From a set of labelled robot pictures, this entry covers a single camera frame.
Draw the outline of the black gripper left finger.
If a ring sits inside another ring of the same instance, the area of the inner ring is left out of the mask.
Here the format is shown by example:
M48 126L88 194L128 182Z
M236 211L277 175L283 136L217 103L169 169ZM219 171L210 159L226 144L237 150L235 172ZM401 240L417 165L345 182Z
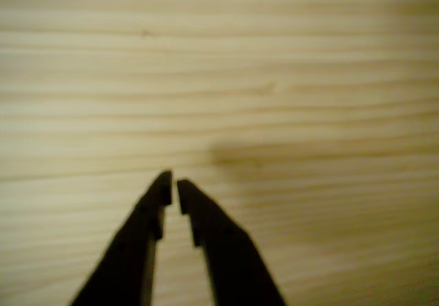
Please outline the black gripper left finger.
M133 207L72 305L151 305L156 243L171 204L170 171L161 172Z

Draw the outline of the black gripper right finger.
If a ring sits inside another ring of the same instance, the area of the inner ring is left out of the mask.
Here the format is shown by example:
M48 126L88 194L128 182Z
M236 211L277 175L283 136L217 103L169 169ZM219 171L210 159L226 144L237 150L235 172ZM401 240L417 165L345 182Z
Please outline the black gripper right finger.
M284 305L249 234L190 180L177 182L181 212L206 260L215 305Z

